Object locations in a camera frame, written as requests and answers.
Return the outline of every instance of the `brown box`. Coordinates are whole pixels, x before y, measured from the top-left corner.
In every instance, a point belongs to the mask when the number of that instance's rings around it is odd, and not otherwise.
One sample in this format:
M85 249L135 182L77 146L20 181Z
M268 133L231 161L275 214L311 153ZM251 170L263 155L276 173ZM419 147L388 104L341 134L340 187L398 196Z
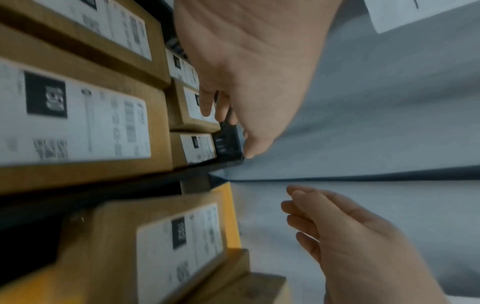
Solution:
M134 0L0 0L0 22L157 88L171 83L161 25Z
M185 304L200 303L250 272L247 249L229 249L226 262L215 270L188 298Z
M188 167L217 157L211 134L171 132L173 168Z
M251 273L222 289L203 304L291 304L292 296L283 276Z
M65 220L57 300L178 302L226 259L222 212L221 196L206 193L113 202Z
M215 120L215 108L209 117L200 113L198 90L178 79L172 79L171 83L172 86L165 91L171 131L220 131L220 124Z

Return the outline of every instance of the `person's right hand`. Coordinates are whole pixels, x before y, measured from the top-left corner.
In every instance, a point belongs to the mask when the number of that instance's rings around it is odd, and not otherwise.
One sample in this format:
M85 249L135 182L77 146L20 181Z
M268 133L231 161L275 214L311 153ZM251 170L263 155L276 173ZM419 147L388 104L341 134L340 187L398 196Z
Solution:
M390 222L340 194L290 186L281 208L326 276L328 304L447 304L420 254Z
M290 123L312 80L342 0L176 0L175 29L200 82L208 116L245 129L246 158Z

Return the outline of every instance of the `black square on label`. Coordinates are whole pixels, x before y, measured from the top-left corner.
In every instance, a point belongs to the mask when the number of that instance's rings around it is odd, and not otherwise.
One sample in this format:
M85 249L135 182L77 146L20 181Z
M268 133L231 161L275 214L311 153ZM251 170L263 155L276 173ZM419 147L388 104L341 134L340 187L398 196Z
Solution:
M196 136L192 136L191 141L193 141L193 147L195 149L198 149L199 148L199 139Z
M85 3L95 11L97 10L97 0L80 0L80 1Z
M173 242L174 250L187 243L185 217L177 218L171 221L171 240Z
M178 58L177 56L173 56L173 62L175 63L175 66L177 68L179 68L180 70L182 69L182 66L180 65L180 58Z
M65 81L25 72L26 112L67 118L67 95Z

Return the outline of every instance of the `gray fabric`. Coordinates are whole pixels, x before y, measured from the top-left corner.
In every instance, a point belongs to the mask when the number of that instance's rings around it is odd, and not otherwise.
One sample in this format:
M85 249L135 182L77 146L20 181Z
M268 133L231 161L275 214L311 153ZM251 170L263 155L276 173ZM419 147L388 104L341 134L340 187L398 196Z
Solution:
M444 291L480 297L480 182L310 183L345 194L399 227L419 249ZM253 271L288 278L293 302L319 303L325 277L298 245L280 202L283 182L233 183L242 245Z
M226 178L479 165L479 13L477 2L379 35L363 0L345 0L291 126Z

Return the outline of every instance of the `barcode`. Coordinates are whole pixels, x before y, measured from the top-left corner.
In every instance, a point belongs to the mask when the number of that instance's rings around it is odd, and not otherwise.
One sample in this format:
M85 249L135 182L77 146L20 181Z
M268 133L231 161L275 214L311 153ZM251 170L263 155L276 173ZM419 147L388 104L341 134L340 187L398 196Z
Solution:
M135 129L135 112L134 104L125 101L125 128L126 128L126 141L129 143L137 142L137 130Z
M34 139L33 146L40 160L66 160L69 158L66 140Z
M100 24L97 21L93 20L92 18L86 15L82 15L82 17L83 17L83 24L85 24L85 26L88 29L94 31L97 34L100 34L100 35L102 34L100 32Z
M190 278L189 261L185 261L176 267L176 277L180 284Z
M136 44L140 45L139 28L137 26L137 21L132 16L130 16L130 24L131 32L133 33L133 40L135 40Z

